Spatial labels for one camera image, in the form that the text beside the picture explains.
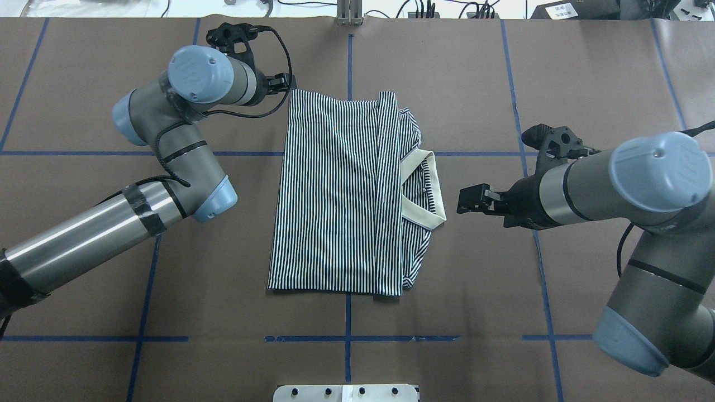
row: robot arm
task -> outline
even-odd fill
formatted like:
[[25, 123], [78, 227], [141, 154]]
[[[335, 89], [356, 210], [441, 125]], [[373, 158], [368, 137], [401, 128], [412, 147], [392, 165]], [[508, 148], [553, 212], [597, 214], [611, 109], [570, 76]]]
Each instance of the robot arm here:
[[[267, 30], [273, 31], [267, 26], [222, 24], [207, 35], [209, 44], [218, 49], [179, 49], [157, 80], [130, 92], [114, 106], [117, 129], [131, 143], [149, 145], [170, 176], [128, 185], [92, 209], [3, 250], [0, 318], [39, 302], [183, 218], [194, 216], [206, 222], [236, 203], [228, 176], [194, 123], [211, 114], [205, 112], [217, 104], [252, 106], [267, 94], [284, 92], [275, 109], [280, 107], [295, 85], [292, 71], [264, 76], [255, 68], [248, 44]], [[236, 54], [236, 42], [247, 50]]]
[[679, 132], [604, 152], [584, 146], [567, 127], [540, 124], [522, 140], [540, 151], [536, 173], [506, 192], [487, 184], [462, 189], [457, 212], [500, 215], [505, 227], [534, 230], [629, 219], [644, 233], [593, 339], [641, 373], [659, 376], [673, 364], [715, 381], [715, 312], [701, 305], [715, 275], [707, 154]]

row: metal bracket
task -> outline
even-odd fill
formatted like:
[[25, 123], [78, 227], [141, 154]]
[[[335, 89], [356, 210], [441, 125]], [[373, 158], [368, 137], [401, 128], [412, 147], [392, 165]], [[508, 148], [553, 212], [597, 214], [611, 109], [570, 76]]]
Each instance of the metal bracket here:
[[337, 25], [363, 25], [363, 0], [337, 0]]
[[420, 402], [420, 387], [408, 384], [280, 386], [273, 402]]

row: blue tape grid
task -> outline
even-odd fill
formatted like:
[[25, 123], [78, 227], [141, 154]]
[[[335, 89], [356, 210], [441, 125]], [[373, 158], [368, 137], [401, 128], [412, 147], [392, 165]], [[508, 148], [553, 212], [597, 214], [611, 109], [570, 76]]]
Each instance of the blue tape grid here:
[[[199, 36], [199, 26], [201, 19], [196, 19], [196, 24], [194, 28], [194, 38], [193, 44], [197, 43]], [[506, 69], [508, 74], [509, 89], [511, 91], [511, 101], [514, 113], [514, 122], [516, 126], [516, 131], [518, 135], [521, 135], [521, 121], [519, 119], [518, 109], [516, 105], [516, 91], [513, 80], [513, 72], [511, 69], [511, 58], [509, 56], [508, 40], [506, 33], [505, 22], [501, 21], [501, 31], [502, 40], [504, 45], [504, 55], [506, 61]], [[29, 80], [34, 62], [36, 61], [39, 49], [46, 33], [47, 27], [49, 25], [49, 19], [45, 19], [42, 25], [42, 29], [38, 36], [32, 57], [25, 71], [22, 83], [18, 90], [18, 94], [15, 98], [12, 110], [10, 112], [8, 122], [3, 131], [2, 138], [0, 139], [0, 155], [14, 155], [14, 156], [153, 156], [153, 152], [124, 152], [124, 151], [4, 151], [4, 146], [6, 144], [7, 138], [12, 127], [12, 123], [15, 118], [17, 109], [19, 108], [22, 95], [24, 93], [26, 84]], [[674, 86], [671, 81], [671, 77], [663, 56], [661, 42], [658, 36], [657, 27], [655, 21], [651, 19], [651, 30], [653, 33], [656, 50], [659, 56], [659, 61], [661, 63], [661, 68], [664, 73], [664, 79], [666, 80], [667, 86], [670, 91], [671, 98], [678, 115], [681, 128], [686, 129], [685, 120], [683, 117], [682, 109], [678, 98], [676, 96]], [[352, 100], [352, 43], [354, 36], [350, 34], [348, 36], [347, 46], [347, 99]], [[528, 175], [527, 170], [527, 157], [535, 157], [537, 152], [526, 152], [523, 143], [518, 140], [519, 152], [435, 152], [437, 156], [442, 157], [520, 157], [523, 174]], [[232, 152], [232, 151], [219, 151], [214, 152], [217, 156], [274, 156], [282, 157], [283, 152]], [[708, 156], [715, 157], [715, 152], [708, 152]], [[546, 274], [544, 270], [543, 258], [541, 254], [541, 242], [539, 240], [538, 233], [533, 232], [534, 242], [536, 244], [536, 249], [538, 253], [538, 268], [541, 274], [542, 281], [542, 299], [544, 304], [544, 312], [546, 316], [547, 324], [547, 335], [522, 335], [521, 339], [526, 342], [532, 341], [546, 341], [549, 342], [551, 349], [552, 364], [554, 370], [554, 377], [556, 381], [556, 390], [559, 402], [563, 401], [563, 389], [561, 386], [561, 375], [558, 366], [558, 356], [556, 353], [556, 341], [579, 341], [579, 340], [592, 340], [592, 336], [589, 334], [575, 334], [575, 335], [556, 335], [553, 332], [553, 321], [551, 318], [551, 308], [548, 299], [548, 288], [546, 285]], [[152, 296], [152, 288], [154, 284], [154, 276], [156, 273], [157, 262], [159, 257], [159, 246], [161, 242], [161, 237], [157, 237], [154, 244], [154, 253], [152, 256], [152, 264], [149, 269], [149, 279], [147, 283], [147, 290], [144, 296], [144, 306], [142, 308], [142, 319], [139, 324], [139, 333], [137, 336], [74, 336], [74, 335], [6, 335], [3, 341], [6, 342], [120, 342], [120, 343], [136, 343], [136, 349], [134, 353], [134, 362], [132, 364], [132, 375], [129, 382], [129, 387], [127, 390], [127, 401], [131, 401], [134, 395], [134, 387], [137, 380], [137, 374], [139, 371], [139, 362], [141, 361], [141, 352], [143, 343], [153, 343], [153, 342], [166, 342], [166, 343], [185, 343], [189, 341], [187, 336], [145, 336], [147, 317], [149, 313], [149, 303]], [[265, 341], [267, 343], [282, 343], [282, 342], [343, 342], [345, 343], [345, 382], [352, 382], [352, 375], [350, 372], [350, 359], [351, 350], [350, 346], [352, 342], [453, 342], [459, 339], [459, 335], [352, 335], [352, 295], [345, 295], [345, 335], [317, 335], [317, 336], [267, 336]]]

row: blue joint cap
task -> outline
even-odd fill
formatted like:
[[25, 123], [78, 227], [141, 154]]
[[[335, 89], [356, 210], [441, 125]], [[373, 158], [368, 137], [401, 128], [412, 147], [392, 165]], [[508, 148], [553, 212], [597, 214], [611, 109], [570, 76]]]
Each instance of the blue joint cap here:
[[608, 161], [616, 191], [650, 212], [675, 212], [702, 201], [713, 173], [707, 153], [681, 132], [666, 132], [624, 142]]
[[670, 365], [641, 331], [608, 306], [603, 309], [593, 340], [607, 355], [647, 376], [660, 376]]
[[147, 143], [139, 137], [132, 125], [132, 119], [129, 117], [129, 98], [132, 97], [133, 93], [134, 90], [121, 98], [119, 102], [112, 107], [112, 120], [114, 120], [114, 126], [117, 130], [122, 133], [129, 142], [143, 147], [147, 145]]
[[194, 219], [201, 223], [211, 220], [216, 215], [236, 205], [237, 201], [236, 190], [233, 190], [233, 186], [228, 180], [228, 175], [226, 175], [206, 201], [194, 212]]
[[190, 45], [177, 50], [169, 62], [169, 82], [182, 98], [194, 103], [221, 100], [233, 85], [233, 66], [216, 49]]

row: cable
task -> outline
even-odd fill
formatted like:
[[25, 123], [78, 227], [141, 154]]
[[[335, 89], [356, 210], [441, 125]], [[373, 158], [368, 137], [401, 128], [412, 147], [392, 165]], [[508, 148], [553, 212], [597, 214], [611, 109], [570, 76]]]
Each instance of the cable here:
[[5, 317], [2, 322], [2, 326], [0, 326], [0, 340], [2, 340], [2, 337], [5, 336], [5, 330], [7, 329], [7, 324], [10, 322], [10, 317], [12, 317], [12, 314]]
[[279, 4], [284, 4], [285, 6], [305, 6], [308, 4], [319, 4], [320, 6], [337, 6], [337, 3], [324, 3], [322, 1], [303, 1], [300, 3], [286, 3], [283, 0], [278, 0]]
[[485, 0], [484, 4], [482, 4], [481, 8], [477, 7], [477, 14], [475, 14], [472, 18], [477, 18], [477, 19], [488, 18], [490, 8], [491, 8], [491, 6], [489, 5], [489, 1]]
[[710, 123], [705, 123], [696, 129], [687, 129], [687, 130], [683, 130], [681, 132], [683, 134], [689, 135], [690, 137], [695, 137], [696, 135], [702, 133], [703, 131], [707, 131], [709, 129], [715, 129], [715, 121], [710, 122]]
[[621, 241], [618, 242], [618, 250], [616, 251], [616, 272], [618, 272], [618, 277], [621, 277], [621, 253], [623, 252], [623, 245], [626, 244], [626, 239], [628, 238], [628, 235], [631, 234], [631, 230], [635, 225], [631, 222], [630, 225], [626, 228], [626, 231], [623, 232], [623, 236], [621, 236]]
[[280, 42], [280, 46], [283, 48], [283, 52], [285, 53], [285, 59], [288, 63], [288, 89], [285, 91], [285, 95], [283, 95], [283, 98], [280, 100], [278, 105], [274, 107], [273, 109], [269, 110], [268, 112], [261, 113], [261, 114], [242, 114], [242, 113], [236, 113], [236, 112], [231, 112], [229, 110], [212, 110], [210, 112], [204, 113], [204, 116], [211, 116], [212, 114], [228, 114], [229, 116], [236, 116], [236, 117], [244, 117], [246, 119], [259, 119], [260, 117], [266, 117], [269, 114], [275, 113], [278, 109], [280, 109], [281, 106], [285, 103], [286, 98], [288, 98], [288, 94], [290, 93], [291, 86], [292, 86], [292, 80], [293, 80], [293, 64], [290, 62], [290, 54], [288, 53], [288, 49], [285, 47], [285, 42], [283, 39], [281, 39], [280, 35], [278, 32], [271, 28], [270, 26], [261, 26], [263, 29], [266, 31], [271, 31], [276, 39]]
[[479, 3], [477, 3], [476, 1], [470, 1], [470, 2], [468, 2], [468, 3], [464, 6], [464, 8], [462, 9], [462, 11], [459, 13], [459, 16], [457, 17], [457, 19], [462, 18], [462, 15], [464, 14], [464, 11], [467, 9], [467, 7], [471, 6], [472, 4], [474, 4], [475, 6], [477, 6], [477, 13], [478, 13], [478, 12], [479, 12]]
[[161, 18], [164, 18], [167, 15], [167, 12], [169, 12], [169, 6], [171, 6], [171, 5], [172, 5], [172, 0], [168, 0], [167, 1], [167, 9], [164, 10]]
[[[147, 177], [146, 179], [142, 179], [142, 180], [140, 180], [140, 181], [138, 181], [138, 182], [135, 182], [135, 184], [138, 185], [138, 186], [140, 186], [140, 185], [145, 185], [145, 184], [151, 183], [151, 182], [165, 182], [165, 181], [167, 181], [167, 180], [174, 180], [174, 178], [171, 177], [171, 176], [153, 176], [153, 177]], [[99, 201], [99, 202], [98, 202], [97, 204], [95, 204], [94, 206], [96, 207], [97, 205], [102, 204], [103, 202], [109, 201], [109, 200], [111, 200], [112, 198], [116, 197], [117, 195], [120, 195], [121, 193], [122, 193], [121, 190], [120, 190], [120, 191], [117, 191], [117, 192], [115, 192], [114, 194], [112, 194], [112, 195], [108, 196], [107, 198], [103, 199], [102, 201]]]
[[409, 3], [409, 2], [410, 2], [410, 0], [405, 0], [405, 2], [403, 3], [403, 5], [400, 6], [400, 9], [398, 10], [398, 15], [396, 15], [395, 18], [400, 18], [400, 13], [401, 13], [402, 10], [405, 8], [405, 6], [407, 6], [407, 3]]
[[266, 11], [266, 15], [263, 16], [263, 18], [268, 18], [270, 14], [273, 12], [273, 0], [261, 0], [261, 3], [265, 4], [268, 6], [268, 10]]
[[388, 16], [387, 14], [383, 13], [383, 12], [380, 11], [380, 10], [369, 10], [368, 12], [365, 13], [365, 15], [368, 15], [369, 13], [380, 13], [380, 14], [386, 16], [387, 18], [390, 18], [390, 16]]

